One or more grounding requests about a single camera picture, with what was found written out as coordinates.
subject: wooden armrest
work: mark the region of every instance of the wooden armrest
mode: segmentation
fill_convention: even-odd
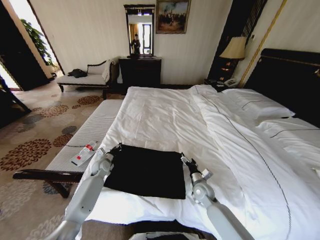
[[[99,64],[87,64],[87,67],[86,67],[86,73],[88,73],[88,71],[89,71],[89,67],[96,67],[96,66],[100,66],[100,65],[104,64],[106,61],[107,61],[107,60],[105,60],[105,61],[103,61],[103,62],[101,62],[101,63],[99,63]]]
[[[14,179],[44,180],[55,183],[79,183],[83,172],[23,169],[13,174]]]

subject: green plant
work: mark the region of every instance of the green plant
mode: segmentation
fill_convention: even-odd
[[[43,34],[39,32],[37,29],[33,28],[31,26],[31,23],[26,21],[25,19],[21,19],[21,22],[23,23],[26,31],[32,39],[32,42],[34,43],[35,47],[38,49],[38,52],[40,53],[45,64],[47,66],[55,67],[55,65],[52,62],[51,55],[47,52],[46,43],[41,39],[41,36],[43,36]]]

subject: upholstered bench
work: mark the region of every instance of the upholstered bench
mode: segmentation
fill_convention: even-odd
[[[63,75],[56,79],[61,92],[64,92],[63,85],[101,88],[102,97],[106,99],[107,89],[117,82],[119,76],[119,61],[117,58],[103,61],[99,64],[88,64],[87,76],[75,78],[74,76]]]
[[[90,160],[81,166],[75,166],[70,159],[80,152],[89,142],[96,141],[100,146],[111,124],[114,122],[123,100],[104,100],[89,116],[70,141],[55,156],[45,170],[24,169],[13,175],[14,179],[44,180],[54,187],[63,198],[69,196],[69,191],[61,183],[79,183]]]

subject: bench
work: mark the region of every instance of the bench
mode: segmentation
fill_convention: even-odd
[[[122,102],[121,99],[104,100],[45,170],[23,169],[15,172],[13,178],[44,180],[55,188],[63,198],[67,198],[69,191],[62,183],[79,183],[90,162],[90,160],[87,160],[81,166],[75,166],[70,162],[70,159],[91,140],[97,141],[96,146],[100,146],[118,114]]]

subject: lampshade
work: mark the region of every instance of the lampshade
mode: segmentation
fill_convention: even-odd
[[[244,59],[246,40],[246,36],[234,36],[219,57],[225,59]]]

